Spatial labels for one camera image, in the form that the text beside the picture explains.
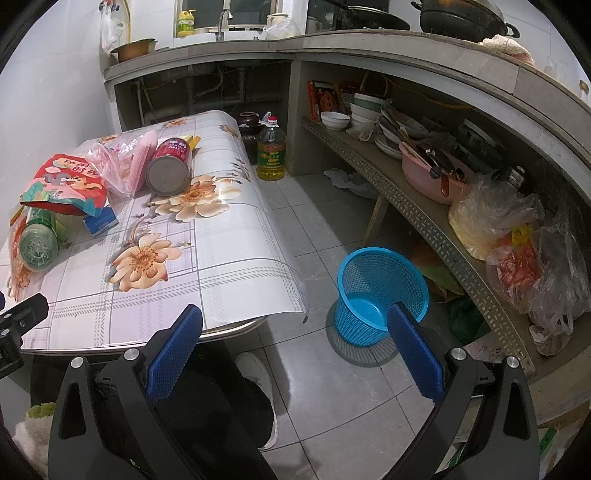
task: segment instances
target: pink bowl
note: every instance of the pink bowl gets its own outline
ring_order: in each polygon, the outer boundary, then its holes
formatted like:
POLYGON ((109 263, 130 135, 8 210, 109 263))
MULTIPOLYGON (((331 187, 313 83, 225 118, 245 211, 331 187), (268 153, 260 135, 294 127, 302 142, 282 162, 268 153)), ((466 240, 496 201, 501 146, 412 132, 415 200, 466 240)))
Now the pink bowl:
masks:
MULTIPOLYGON (((431 168, 410 153, 406 143, 401 142, 398 148, 402 152, 402 172, 404 173, 404 177, 410 185, 425 195, 425 197, 443 203, 444 205, 449 205, 466 188, 466 183, 449 179, 449 197, 444 197, 441 193, 441 179, 434 180, 429 175, 431 168)), ((447 158, 449 158, 454 167, 462 169, 467 181, 474 175, 474 172, 457 158, 452 157, 448 153, 445 153, 445 155, 447 155, 447 158)))

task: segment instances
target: plastic bag on shelf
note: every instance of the plastic bag on shelf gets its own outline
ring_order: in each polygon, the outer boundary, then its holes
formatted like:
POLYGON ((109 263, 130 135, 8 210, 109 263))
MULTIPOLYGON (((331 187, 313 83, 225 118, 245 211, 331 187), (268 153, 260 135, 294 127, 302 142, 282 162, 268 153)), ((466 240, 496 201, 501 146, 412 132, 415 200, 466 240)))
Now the plastic bag on shelf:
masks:
POLYGON ((532 290, 540 282, 533 232, 531 225, 513 229, 486 257, 488 284, 520 313, 529 310, 532 290))
POLYGON ((355 140, 369 142, 376 133, 376 126, 377 122, 363 122, 356 127, 348 128, 347 133, 355 140))
POLYGON ((544 218, 537 194, 524 197, 507 182, 477 174, 465 191, 450 206, 448 220, 468 253, 478 260, 484 260, 514 228, 544 218))
POLYGON ((288 17, 277 25, 272 25, 265 30, 267 40, 281 40, 282 38, 297 37, 301 35, 300 29, 293 18, 288 17))
POLYGON ((574 321, 591 312, 591 289, 567 210, 561 208, 536 237, 541 280, 530 300, 530 318, 553 336, 571 335, 574 321))

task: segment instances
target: white plastic bag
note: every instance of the white plastic bag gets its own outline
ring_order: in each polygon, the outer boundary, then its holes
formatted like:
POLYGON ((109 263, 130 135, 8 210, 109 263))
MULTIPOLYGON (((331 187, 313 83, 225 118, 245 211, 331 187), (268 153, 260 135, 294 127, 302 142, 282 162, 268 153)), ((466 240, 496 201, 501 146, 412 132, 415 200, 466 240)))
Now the white plastic bag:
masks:
POLYGON ((111 53, 123 33, 124 25, 113 18, 110 5, 104 5, 100 15, 100 46, 111 53))
POLYGON ((324 176, 330 178, 332 186, 339 189, 349 189, 355 195, 367 199, 375 200, 378 198, 378 191, 359 173, 355 172, 347 175, 339 168, 326 170, 324 176))
POLYGON ((293 18, 288 17, 266 30, 267 40, 281 40, 282 38, 297 37, 301 35, 300 29, 293 18))

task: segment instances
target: blue gripper pad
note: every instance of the blue gripper pad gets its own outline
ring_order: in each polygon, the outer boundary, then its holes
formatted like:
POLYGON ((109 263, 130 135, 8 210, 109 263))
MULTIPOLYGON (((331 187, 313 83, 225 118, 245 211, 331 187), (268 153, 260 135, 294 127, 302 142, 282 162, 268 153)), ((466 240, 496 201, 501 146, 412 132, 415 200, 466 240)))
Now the blue gripper pad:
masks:
POLYGON ((152 405, 168 398, 191 356, 203 329, 201 310, 189 305, 175 325, 175 330, 146 371, 145 393, 152 405))
POLYGON ((416 321, 394 304, 388 309, 388 331, 423 397, 438 403, 445 396, 443 368, 415 328, 416 321))

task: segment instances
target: person's leg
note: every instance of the person's leg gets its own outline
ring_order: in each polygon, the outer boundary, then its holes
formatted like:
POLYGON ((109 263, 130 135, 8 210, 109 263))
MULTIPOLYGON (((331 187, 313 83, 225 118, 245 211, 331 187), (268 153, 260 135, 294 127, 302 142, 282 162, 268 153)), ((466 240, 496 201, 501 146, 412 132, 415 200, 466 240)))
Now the person's leg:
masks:
POLYGON ((242 377, 224 344, 197 345, 170 397, 155 409, 207 480, 276 480, 255 443, 270 436, 271 403, 242 377))

